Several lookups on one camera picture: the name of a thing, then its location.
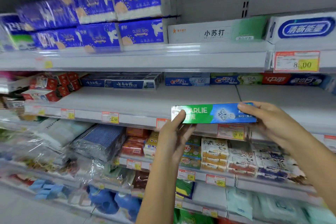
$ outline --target baking soda toothpaste box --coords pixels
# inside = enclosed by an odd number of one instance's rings
[[[183,123],[253,123],[256,117],[243,113],[238,109],[238,103],[209,105],[180,105],[171,108],[173,120],[181,110],[187,113]]]

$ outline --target blue oval logo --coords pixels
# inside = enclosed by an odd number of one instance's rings
[[[297,38],[329,35],[335,27],[332,17],[308,18],[284,22],[278,30],[280,38]]]

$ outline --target person's right hand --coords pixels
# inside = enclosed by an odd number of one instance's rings
[[[244,113],[256,116],[258,128],[282,148],[289,150],[292,142],[311,134],[296,120],[280,108],[270,103],[251,101],[254,105],[240,103],[238,109]]]

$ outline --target hand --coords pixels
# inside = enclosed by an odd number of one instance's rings
[[[310,133],[280,108],[270,103],[240,103],[238,109],[259,119],[258,128],[282,148],[290,151],[292,142]]]
[[[159,133],[155,159],[164,159],[178,167],[186,142],[195,131],[196,124],[181,124],[186,117],[186,112],[181,110],[172,121],[167,121]]]

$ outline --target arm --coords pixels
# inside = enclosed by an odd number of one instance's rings
[[[136,224],[173,223],[179,163],[186,142],[195,130],[195,126],[188,124],[180,128],[180,123],[185,117],[186,112],[182,110],[160,131],[155,159]]]
[[[241,103],[238,108],[260,120],[260,130],[292,155],[336,214],[336,155],[283,110],[269,103],[253,103],[256,107]]]

